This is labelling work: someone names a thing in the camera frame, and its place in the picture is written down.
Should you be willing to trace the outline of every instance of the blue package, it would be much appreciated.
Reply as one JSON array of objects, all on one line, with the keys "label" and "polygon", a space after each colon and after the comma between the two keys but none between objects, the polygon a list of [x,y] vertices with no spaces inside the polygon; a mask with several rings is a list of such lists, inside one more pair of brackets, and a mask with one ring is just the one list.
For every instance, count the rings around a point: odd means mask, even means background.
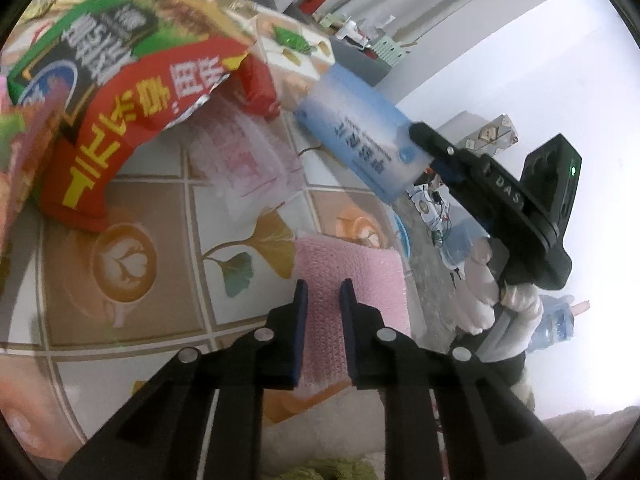
[{"label": "blue package", "polygon": [[409,138],[412,122],[339,64],[313,86],[294,115],[387,203],[433,160]]}]

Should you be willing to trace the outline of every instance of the metal screw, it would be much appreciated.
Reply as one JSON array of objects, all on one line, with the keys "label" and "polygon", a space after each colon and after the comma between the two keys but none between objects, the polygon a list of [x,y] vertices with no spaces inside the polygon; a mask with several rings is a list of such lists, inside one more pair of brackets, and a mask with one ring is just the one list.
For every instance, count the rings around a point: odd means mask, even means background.
[{"label": "metal screw", "polygon": [[466,361],[469,361],[469,359],[471,359],[471,352],[467,348],[464,348],[463,346],[456,346],[451,351],[451,354],[458,361],[466,362]]},{"label": "metal screw", "polygon": [[398,334],[396,334],[393,328],[381,328],[376,332],[376,337],[380,339],[380,341],[395,341],[397,336]]},{"label": "metal screw", "polygon": [[181,363],[193,363],[198,357],[200,357],[200,351],[197,348],[183,348],[178,352]]},{"label": "metal screw", "polygon": [[262,327],[254,332],[254,337],[258,341],[271,341],[273,339],[273,330],[271,328]]}]

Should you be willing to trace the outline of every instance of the pink sponge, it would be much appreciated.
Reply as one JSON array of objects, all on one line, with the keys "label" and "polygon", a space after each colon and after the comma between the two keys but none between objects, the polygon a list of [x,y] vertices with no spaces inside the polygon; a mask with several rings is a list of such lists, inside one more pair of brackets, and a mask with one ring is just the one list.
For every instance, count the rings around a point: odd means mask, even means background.
[{"label": "pink sponge", "polygon": [[308,397],[348,381],[340,284],[347,278],[359,303],[376,307],[385,324],[410,335],[404,272],[393,250],[304,234],[296,240],[296,277],[308,285],[305,350],[296,394]]}]

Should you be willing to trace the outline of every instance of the grey floor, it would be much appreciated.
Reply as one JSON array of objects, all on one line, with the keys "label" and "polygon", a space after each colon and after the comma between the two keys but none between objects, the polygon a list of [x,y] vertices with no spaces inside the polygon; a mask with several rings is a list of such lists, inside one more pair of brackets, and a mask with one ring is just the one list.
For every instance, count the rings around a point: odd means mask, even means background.
[{"label": "grey floor", "polygon": [[433,247],[431,233],[414,203],[405,195],[393,204],[393,208],[409,235],[410,264],[426,323],[427,332],[418,343],[430,350],[447,352],[454,336],[452,319],[448,314],[448,298],[453,291],[449,269]]}]

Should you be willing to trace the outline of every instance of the gloved hand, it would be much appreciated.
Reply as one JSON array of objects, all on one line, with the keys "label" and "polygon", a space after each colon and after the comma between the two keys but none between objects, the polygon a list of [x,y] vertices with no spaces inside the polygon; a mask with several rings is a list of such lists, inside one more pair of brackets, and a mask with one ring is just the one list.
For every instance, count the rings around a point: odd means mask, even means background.
[{"label": "gloved hand", "polygon": [[502,361],[527,349],[531,336],[540,324],[543,307],[534,285],[506,285],[498,289],[487,264],[492,251],[487,238],[477,240],[465,260],[465,279],[455,278],[456,290],[450,299],[452,317],[462,330],[477,335],[495,322],[493,306],[500,301],[516,312],[495,348],[484,357],[485,362]]}]

